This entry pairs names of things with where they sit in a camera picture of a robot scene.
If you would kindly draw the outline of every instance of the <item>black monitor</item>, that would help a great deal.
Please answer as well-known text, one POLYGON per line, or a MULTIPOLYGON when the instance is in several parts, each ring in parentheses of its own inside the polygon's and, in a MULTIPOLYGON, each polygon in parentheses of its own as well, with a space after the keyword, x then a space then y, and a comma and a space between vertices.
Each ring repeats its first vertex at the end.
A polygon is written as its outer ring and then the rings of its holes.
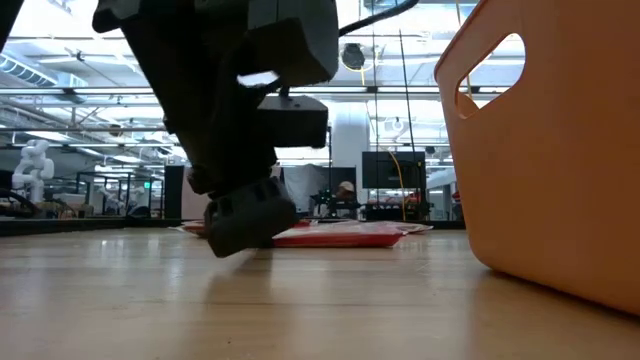
MULTIPOLYGON (((402 185, 405 189, 424 187, 426 175, 424 171, 424 152, 393 153, 402 174, 402 185)), ((388 152, 362 153, 362 187, 365 189, 400 189, 398 166, 388 152)))

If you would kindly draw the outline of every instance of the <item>wooden floor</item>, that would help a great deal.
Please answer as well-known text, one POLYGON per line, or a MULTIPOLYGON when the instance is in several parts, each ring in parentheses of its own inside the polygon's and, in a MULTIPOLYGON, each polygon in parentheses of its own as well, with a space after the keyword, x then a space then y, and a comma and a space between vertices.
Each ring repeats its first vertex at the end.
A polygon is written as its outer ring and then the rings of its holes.
POLYGON ((637 360, 640 320, 492 273, 464 232, 217 260, 96 231, 0 238, 0 359, 637 360))

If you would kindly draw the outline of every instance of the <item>white column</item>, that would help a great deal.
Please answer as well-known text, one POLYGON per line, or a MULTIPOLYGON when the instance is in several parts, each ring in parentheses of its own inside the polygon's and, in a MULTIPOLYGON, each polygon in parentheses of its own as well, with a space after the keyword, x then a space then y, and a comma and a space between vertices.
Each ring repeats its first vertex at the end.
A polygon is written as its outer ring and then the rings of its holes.
POLYGON ((356 168, 358 202, 367 201, 362 189, 362 152, 369 151, 369 116, 364 103, 332 103, 329 105, 332 122, 333 166, 356 168))

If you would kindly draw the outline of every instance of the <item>fluorescent light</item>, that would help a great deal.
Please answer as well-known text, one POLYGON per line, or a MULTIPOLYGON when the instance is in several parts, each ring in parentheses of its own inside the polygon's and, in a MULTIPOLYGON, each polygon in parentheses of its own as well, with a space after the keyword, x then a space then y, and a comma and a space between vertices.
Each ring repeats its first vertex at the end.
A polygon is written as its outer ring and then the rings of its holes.
POLYGON ((89 154, 89 155, 93 155, 93 156, 104 156, 104 154, 101 154, 95 150, 91 150, 91 149, 85 149, 85 148, 78 148, 79 151, 85 153, 85 154, 89 154))
POLYGON ((378 92, 386 92, 386 93, 432 93, 437 94, 440 92, 435 86, 409 86, 407 88, 403 86, 381 86, 378 88, 378 92))
MULTIPOLYGON (((27 144, 6 144, 4 146, 25 147, 27 144)), ((64 144, 49 144, 49 147, 62 147, 64 144)))
POLYGON ((133 156, 126 156, 126 155, 116 155, 113 157, 114 160, 118 160, 118 161, 122 161, 122 162, 128 162, 128 163, 141 163, 142 160, 138 159, 137 157, 133 157, 133 156))
POLYGON ((440 160, 440 159, 425 159, 425 162, 432 162, 432 163, 435 163, 435 162, 453 162, 453 159, 442 159, 442 160, 440 160))
POLYGON ((96 165, 94 167, 94 171, 95 172, 108 172, 108 173, 128 173, 130 172, 130 170, 128 169, 118 169, 118 168, 114 168, 111 166, 101 166, 101 165, 96 165))
MULTIPOLYGON (((398 146, 411 146, 411 143, 407 142, 407 143, 403 143, 403 142, 379 142, 379 143, 375 143, 375 142, 371 142, 369 144, 370 146, 392 146, 392 147, 398 147, 398 146)), ((425 146, 433 146, 433 147, 449 147, 450 145, 447 143, 415 143, 414 144, 417 147, 425 147, 425 146)))
POLYGON ((78 95, 153 95, 150 87, 121 87, 121 88, 82 88, 73 89, 78 95))
POLYGON ((494 93, 494 94, 495 94, 495 93, 500 93, 500 94, 501 94, 501 93, 503 93, 503 92, 505 92, 505 91, 507 91, 507 90, 509 90, 509 89, 510 89, 510 87, 508 87, 508 86, 500 86, 500 87, 481 87, 481 88, 480 88, 480 90, 479 90, 479 92, 480 92, 480 93, 487 93, 487 94, 490 94, 490 93, 494 93))
POLYGON ((59 88, 4 88, 0 89, 0 95, 64 95, 64 91, 59 88))
POLYGON ((138 169, 138 168, 164 169, 164 165, 117 165, 116 167, 117 168, 122 168, 122 169, 138 169))
POLYGON ((292 88, 291 93, 365 93, 364 86, 303 86, 292 88))
POLYGON ((120 144, 69 144, 71 147, 118 147, 120 144))
POLYGON ((70 140, 68 136, 65 136, 56 132, 51 132, 51 131, 27 131, 25 133, 31 136, 37 136, 39 138, 53 140, 53 141, 69 141, 70 140))
POLYGON ((125 147, 163 147, 163 146, 176 146, 176 144, 166 144, 166 143, 143 143, 143 144, 139 144, 139 143, 124 143, 122 144, 125 147))

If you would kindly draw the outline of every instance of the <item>red mat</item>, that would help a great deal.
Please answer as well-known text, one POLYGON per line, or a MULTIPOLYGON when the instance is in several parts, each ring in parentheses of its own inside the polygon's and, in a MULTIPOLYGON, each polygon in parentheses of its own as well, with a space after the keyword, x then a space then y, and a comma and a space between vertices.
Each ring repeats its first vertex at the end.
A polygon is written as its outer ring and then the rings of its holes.
MULTIPOLYGON (((431 228, 389 221, 347 221, 315 225, 303 222, 276 235, 273 240, 275 247, 391 247, 406 234, 424 232, 431 228)), ((202 222, 186 223, 182 229, 204 237, 202 222)))

